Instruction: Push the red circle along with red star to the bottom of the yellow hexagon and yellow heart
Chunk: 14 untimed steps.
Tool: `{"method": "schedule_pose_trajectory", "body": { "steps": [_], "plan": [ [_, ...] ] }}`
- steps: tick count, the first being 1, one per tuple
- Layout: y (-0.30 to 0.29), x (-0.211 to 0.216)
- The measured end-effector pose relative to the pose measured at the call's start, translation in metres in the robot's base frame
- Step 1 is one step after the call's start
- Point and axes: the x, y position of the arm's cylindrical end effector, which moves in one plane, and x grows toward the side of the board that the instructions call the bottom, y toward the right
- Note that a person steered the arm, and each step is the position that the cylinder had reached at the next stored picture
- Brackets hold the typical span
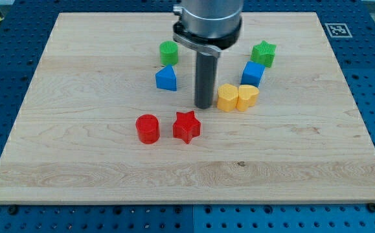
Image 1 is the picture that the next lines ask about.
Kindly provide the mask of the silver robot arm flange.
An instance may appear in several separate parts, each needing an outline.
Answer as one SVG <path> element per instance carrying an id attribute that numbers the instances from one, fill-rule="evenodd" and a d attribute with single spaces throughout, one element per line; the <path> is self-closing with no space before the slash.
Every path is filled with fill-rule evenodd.
<path id="1" fill-rule="evenodd" d="M 243 0 L 182 0 L 173 6 L 179 17 L 173 39 L 188 49 L 219 58 L 236 43 L 242 26 Z"/>

